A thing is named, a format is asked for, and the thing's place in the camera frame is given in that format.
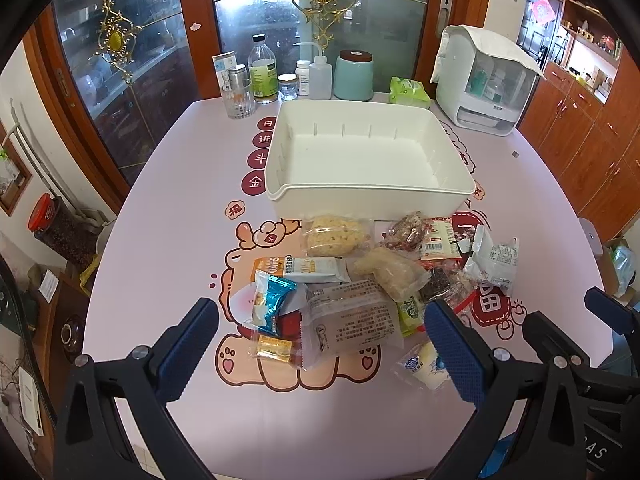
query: white appliance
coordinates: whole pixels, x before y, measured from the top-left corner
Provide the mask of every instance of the white appliance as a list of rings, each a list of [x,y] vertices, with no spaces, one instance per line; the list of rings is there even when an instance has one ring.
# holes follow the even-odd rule
[[[462,128],[506,136],[527,103],[536,75],[535,60],[513,41],[484,28],[445,28],[432,82],[436,101]]]

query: blue wrapper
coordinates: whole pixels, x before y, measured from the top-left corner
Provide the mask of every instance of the blue wrapper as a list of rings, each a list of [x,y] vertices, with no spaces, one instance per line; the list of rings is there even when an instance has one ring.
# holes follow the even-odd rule
[[[263,332],[279,336],[276,325],[284,299],[296,290],[296,283],[263,270],[255,271],[255,298],[252,323]]]

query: door handle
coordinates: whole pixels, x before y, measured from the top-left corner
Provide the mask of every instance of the door handle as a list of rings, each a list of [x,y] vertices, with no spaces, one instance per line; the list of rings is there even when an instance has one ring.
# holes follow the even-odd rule
[[[616,137],[619,137],[618,132],[613,128],[613,126],[611,126],[611,123],[607,123],[607,126],[609,127],[609,130],[611,130]]]
[[[69,92],[69,88],[66,86],[65,77],[62,75],[62,70],[59,68],[56,69],[56,78],[58,79],[58,86],[60,86],[60,90],[62,90],[64,96],[69,99],[71,97],[71,94]],[[72,107],[76,106],[73,102],[69,104]]]
[[[453,0],[440,0],[440,10],[438,11],[438,23],[436,24],[436,38],[442,37],[442,31],[449,25]]]

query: blue textured gripper pad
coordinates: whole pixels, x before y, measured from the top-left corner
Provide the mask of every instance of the blue textured gripper pad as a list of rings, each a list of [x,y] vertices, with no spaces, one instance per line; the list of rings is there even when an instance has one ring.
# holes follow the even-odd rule
[[[194,307],[200,311],[158,367],[156,398],[163,404],[180,398],[218,330],[218,308],[213,301],[200,298]]]
[[[615,333],[628,335],[633,332],[631,311],[596,286],[587,290],[584,295],[584,306],[608,324]]]
[[[484,402],[484,370],[471,348],[435,301],[424,312],[424,327],[462,400],[479,408]]]

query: cabinet handle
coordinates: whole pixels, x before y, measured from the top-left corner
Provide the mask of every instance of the cabinet handle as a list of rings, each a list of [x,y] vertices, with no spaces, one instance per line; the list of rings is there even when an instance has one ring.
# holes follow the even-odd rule
[[[613,129],[613,126],[611,126],[611,123],[607,123],[607,126],[609,127],[609,130],[611,130],[616,137],[619,136],[618,132]]]

